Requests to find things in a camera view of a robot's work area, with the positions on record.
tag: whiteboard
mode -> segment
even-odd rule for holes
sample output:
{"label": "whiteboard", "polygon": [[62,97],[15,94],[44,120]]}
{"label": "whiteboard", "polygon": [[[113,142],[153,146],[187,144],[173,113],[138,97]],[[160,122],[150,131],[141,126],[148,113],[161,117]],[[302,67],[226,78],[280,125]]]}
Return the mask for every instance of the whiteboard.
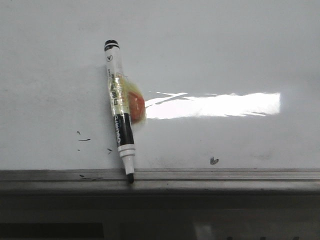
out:
{"label": "whiteboard", "polygon": [[109,39],[148,106],[133,126],[137,168],[320,168],[319,11],[319,1],[2,0],[0,168],[123,167]]}

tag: white surface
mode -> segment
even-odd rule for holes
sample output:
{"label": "white surface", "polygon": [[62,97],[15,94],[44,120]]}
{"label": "white surface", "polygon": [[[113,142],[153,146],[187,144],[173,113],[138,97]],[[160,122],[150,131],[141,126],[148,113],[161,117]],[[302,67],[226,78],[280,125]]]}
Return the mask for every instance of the white surface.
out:
{"label": "white surface", "polygon": [[[166,100],[177,113],[176,100],[240,99],[236,114],[227,100],[208,115],[149,115],[133,129],[137,168],[320,168],[319,11],[319,1],[291,0],[2,0],[0,168],[122,167],[109,39],[149,103],[185,93]],[[243,100],[259,93],[279,102]]]}

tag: dry erase marker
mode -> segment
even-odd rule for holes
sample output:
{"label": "dry erase marker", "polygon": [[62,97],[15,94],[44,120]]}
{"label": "dry erase marker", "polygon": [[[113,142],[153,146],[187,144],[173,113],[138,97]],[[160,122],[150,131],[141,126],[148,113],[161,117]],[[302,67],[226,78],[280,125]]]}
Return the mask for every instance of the dry erase marker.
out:
{"label": "dry erase marker", "polygon": [[129,183],[134,182],[136,148],[131,130],[131,117],[120,49],[117,41],[104,44],[109,97],[115,126],[116,143]]}

